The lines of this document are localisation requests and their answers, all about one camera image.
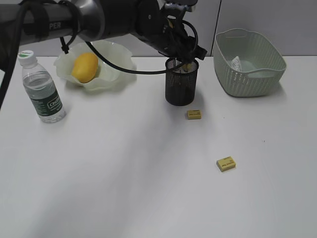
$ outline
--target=pen holder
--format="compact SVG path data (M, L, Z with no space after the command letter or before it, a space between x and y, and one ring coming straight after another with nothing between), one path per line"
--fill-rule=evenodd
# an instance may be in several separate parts
M166 69L177 66L175 59L166 61ZM191 64L182 66L166 73L165 98L175 106L185 106L195 98L196 81L199 64L194 60Z

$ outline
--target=plastic basket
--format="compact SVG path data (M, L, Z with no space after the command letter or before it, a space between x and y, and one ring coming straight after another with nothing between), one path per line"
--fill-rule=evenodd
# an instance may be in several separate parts
M265 36L244 29L217 34L213 56L219 82L234 97L270 93L286 70L282 55ZM236 56L241 60L242 72L231 67Z

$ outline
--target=green label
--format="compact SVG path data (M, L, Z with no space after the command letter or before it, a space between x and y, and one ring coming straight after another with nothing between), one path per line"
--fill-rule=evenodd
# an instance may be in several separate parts
M59 98L57 90L47 98L43 99L32 99L31 101L35 107L35 110L40 116L49 117L58 113L63 104Z

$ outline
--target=eraser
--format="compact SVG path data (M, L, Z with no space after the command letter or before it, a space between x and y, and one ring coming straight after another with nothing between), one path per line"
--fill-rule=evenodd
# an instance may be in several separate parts
M202 112L200 110L187 111L188 120L196 120L202 118Z
M224 158L222 160L217 161L217 165L221 172L226 170L230 170L236 167L236 162L231 157Z

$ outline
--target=plastic bottle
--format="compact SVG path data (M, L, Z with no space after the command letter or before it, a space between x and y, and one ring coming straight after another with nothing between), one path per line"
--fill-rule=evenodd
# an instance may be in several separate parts
M40 119L53 123L63 119L66 112L51 75L41 66L33 51L22 51L18 60L23 66L23 86Z

